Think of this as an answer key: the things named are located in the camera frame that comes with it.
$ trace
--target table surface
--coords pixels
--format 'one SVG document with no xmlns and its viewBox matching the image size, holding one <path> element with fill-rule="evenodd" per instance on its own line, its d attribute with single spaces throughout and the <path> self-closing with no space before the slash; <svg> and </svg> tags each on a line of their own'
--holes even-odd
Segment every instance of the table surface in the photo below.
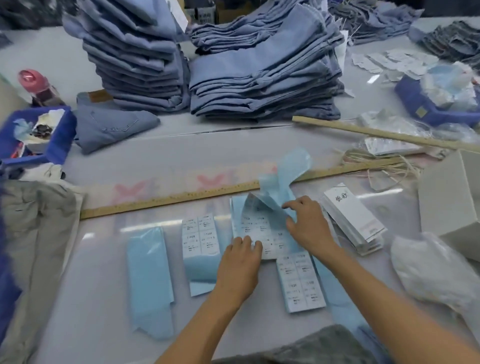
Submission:
<svg viewBox="0 0 480 364">
<path fill-rule="evenodd" d="M 471 20 L 480 24 L 480 18 Z M 418 20 L 415 26 L 432 30 L 437 24 L 451 21 L 426 18 Z M 47 76 L 72 106 L 77 93 L 101 88 L 80 40 L 69 37 L 61 28 L 7 34 L 14 44 L 0 50 L 0 73 L 12 84 L 19 87 L 18 71 L 34 68 Z M 414 47 L 403 36 L 350 47 L 349 52 Z M 353 66 L 347 57 L 343 80 L 356 97 L 336 99 L 342 118 L 355 118 L 362 112 L 384 107 L 405 115 L 393 93 L 394 85 L 382 84 L 382 78 L 368 84 L 371 76 Z M 158 128 L 90 156 L 83 156 L 80 149 L 73 146 L 64 166 L 67 180 L 89 186 L 91 191 L 100 191 L 102 203 L 112 204 L 212 187 L 218 176 L 221 176 L 220 183 L 247 181 L 261 171 L 269 171 L 279 157 L 299 146 L 309 151 L 316 167 L 330 167 L 339 162 L 338 150 L 346 150 L 360 139 L 357 134 L 289 122 L 287 126 L 278 126 L 284 125 L 284 121 L 249 129 L 251 125 L 244 123 L 212 123 L 188 113 L 160 118 L 162 124 Z M 407 185 L 374 193 L 367 179 L 360 175 L 364 174 L 303 182 L 294 185 L 293 191 L 297 196 L 308 194 L 316 198 L 327 188 L 345 182 L 388 228 L 390 238 L 395 234 L 418 238 L 420 217 L 415 189 Z M 195 298 L 189 295 L 181 257 L 181 220 L 206 212 L 216 216 L 219 234 L 231 235 L 228 196 L 83 221 L 35 363 L 152 363 L 171 341 L 157 342 L 131 330 L 126 242 L 138 230 L 163 227 L 175 294 L 173 321 L 178 334 L 205 300 L 205 295 Z M 388 251 L 387 246 L 359 261 L 389 287 L 404 294 Z M 446 327 L 472 340 L 465 326 L 455 320 L 448 309 L 417 304 Z M 332 323 L 328 308 L 288 314 L 275 264 L 262 263 L 258 288 L 228 327 L 215 357 L 268 350 Z"/>
</svg>

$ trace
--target yellow sticker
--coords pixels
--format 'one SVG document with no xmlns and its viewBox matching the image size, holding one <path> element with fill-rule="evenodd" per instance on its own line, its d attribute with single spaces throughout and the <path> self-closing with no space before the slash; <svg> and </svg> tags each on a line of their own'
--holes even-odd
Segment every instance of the yellow sticker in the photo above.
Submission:
<svg viewBox="0 0 480 364">
<path fill-rule="evenodd" d="M 423 118 L 425 115 L 427 115 L 427 110 L 423 106 L 420 106 L 416 112 L 416 114 L 420 117 Z"/>
</svg>

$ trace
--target stack of folded jeans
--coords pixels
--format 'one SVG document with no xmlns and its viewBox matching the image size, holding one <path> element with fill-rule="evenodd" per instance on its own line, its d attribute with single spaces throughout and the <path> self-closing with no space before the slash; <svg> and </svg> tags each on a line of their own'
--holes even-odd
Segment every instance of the stack of folded jeans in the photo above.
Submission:
<svg viewBox="0 0 480 364">
<path fill-rule="evenodd" d="M 373 0 L 350 0 L 330 3 L 328 10 L 341 18 L 342 29 L 348 30 L 354 44 L 404 35 L 423 12 L 387 1 L 375 3 Z"/>
<path fill-rule="evenodd" d="M 268 0 L 231 23 L 194 25 L 190 38 L 200 54 L 255 47 L 277 32 L 297 3 L 308 3 L 317 9 L 321 6 L 321 0 Z"/>
<path fill-rule="evenodd" d="M 462 61 L 472 69 L 480 71 L 480 29 L 467 22 L 454 21 L 427 34 L 412 28 L 408 36 L 441 59 Z"/>
<path fill-rule="evenodd" d="M 334 48 L 343 42 L 329 13 L 297 3 L 264 42 L 190 63 L 191 112 L 257 121 L 294 114 L 338 119 L 332 97 L 343 85 Z"/>
<path fill-rule="evenodd" d="M 103 87 L 125 109 L 171 112 L 190 105 L 185 35 L 166 1 L 79 0 L 63 26 L 83 40 Z"/>
</svg>

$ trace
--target yellow ruler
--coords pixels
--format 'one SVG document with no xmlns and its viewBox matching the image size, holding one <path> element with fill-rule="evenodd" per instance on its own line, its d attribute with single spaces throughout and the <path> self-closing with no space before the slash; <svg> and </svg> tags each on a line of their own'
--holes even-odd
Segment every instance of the yellow ruler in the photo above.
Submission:
<svg viewBox="0 0 480 364">
<path fill-rule="evenodd" d="M 402 162 L 403 160 L 400 157 L 392 157 L 376 159 L 368 162 L 350 163 L 340 165 L 338 167 L 328 168 L 326 170 L 309 170 L 305 174 L 297 178 L 295 182 L 309 181 L 317 178 L 335 176 L 343 173 L 352 173 L 359 170 L 384 168 Z M 181 194 L 172 194 L 166 197 L 156 197 L 145 201 L 126 202 L 119 205 L 90 208 L 82 210 L 82 212 L 80 213 L 80 220 L 121 214 L 123 212 L 143 210 L 146 208 L 178 204 L 180 202 L 201 200 L 204 198 L 223 196 L 227 194 L 237 194 L 239 192 L 258 190 L 259 188 L 260 184 L 258 180 L 255 180 L 251 182 L 235 184 L 232 186 L 218 187 L 211 190 L 183 192 Z"/>
<path fill-rule="evenodd" d="M 480 145 L 477 145 L 477 144 L 464 143 L 464 142 L 452 141 L 452 140 L 437 140 L 437 139 L 431 139 L 431 138 L 422 138 L 420 136 L 386 132 L 384 130 L 346 124 L 341 121 L 327 121 L 327 120 L 307 118 L 304 116 L 294 116 L 292 120 L 296 122 L 305 122 L 307 124 L 325 126 L 327 128 L 346 130 L 348 132 L 367 134 L 369 136 L 377 136 L 379 138 L 400 140 L 402 142 L 418 144 L 421 146 L 437 146 L 440 148 L 455 149 L 455 150 L 463 149 L 463 150 L 468 150 L 470 152 L 480 153 Z"/>
</svg>

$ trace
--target blue tray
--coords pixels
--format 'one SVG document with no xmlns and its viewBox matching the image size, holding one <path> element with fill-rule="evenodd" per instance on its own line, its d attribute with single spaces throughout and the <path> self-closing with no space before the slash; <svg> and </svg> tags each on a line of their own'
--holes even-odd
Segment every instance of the blue tray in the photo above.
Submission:
<svg viewBox="0 0 480 364">
<path fill-rule="evenodd" d="M 53 131 L 47 149 L 44 154 L 21 158 L 10 158 L 18 147 L 18 140 L 13 136 L 17 119 L 25 119 L 35 123 L 38 117 L 50 110 L 64 109 L 65 113 L 58 126 Z M 25 166 L 42 163 L 63 164 L 67 159 L 68 152 L 76 135 L 77 118 L 69 106 L 54 106 L 49 108 L 30 108 L 14 111 L 6 120 L 0 130 L 0 160 L 4 166 Z"/>
<path fill-rule="evenodd" d="M 474 127 L 480 121 L 480 95 L 478 92 L 477 102 L 479 106 L 476 110 L 470 112 L 439 109 L 422 93 L 420 81 L 406 75 L 396 84 L 395 92 L 402 100 L 403 106 L 405 106 L 411 117 L 431 126 L 454 122 Z"/>
</svg>

